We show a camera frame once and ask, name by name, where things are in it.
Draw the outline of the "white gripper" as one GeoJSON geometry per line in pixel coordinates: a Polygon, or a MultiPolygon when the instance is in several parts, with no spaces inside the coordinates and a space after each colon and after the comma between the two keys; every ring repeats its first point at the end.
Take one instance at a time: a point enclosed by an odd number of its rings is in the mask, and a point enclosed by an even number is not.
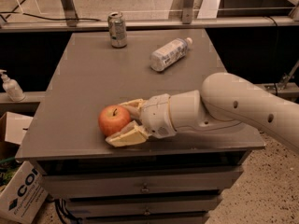
{"type": "Polygon", "coordinates": [[[121,103],[133,119],[140,119],[142,125],[131,121],[119,132],[107,137],[106,142],[113,147],[127,147],[145,143],[149,133],[159,139],[174,136],[177,132],[171,122],[169,103],[169,94],[153,96],[147,101],[134,99],[121,103]]]}

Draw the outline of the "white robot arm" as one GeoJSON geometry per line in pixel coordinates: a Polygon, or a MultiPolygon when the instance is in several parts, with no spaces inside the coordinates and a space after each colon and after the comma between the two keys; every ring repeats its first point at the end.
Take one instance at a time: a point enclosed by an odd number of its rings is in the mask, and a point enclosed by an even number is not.
{"type": "Polygon", "coordinates": [[[230,73],[208,76],[200,90],[135,99],[121,106],[133,120],[107,136],[113,147],[142,144],[152,136],[207,133],[243,122],[299,152],[299,105],[230,73]]]}

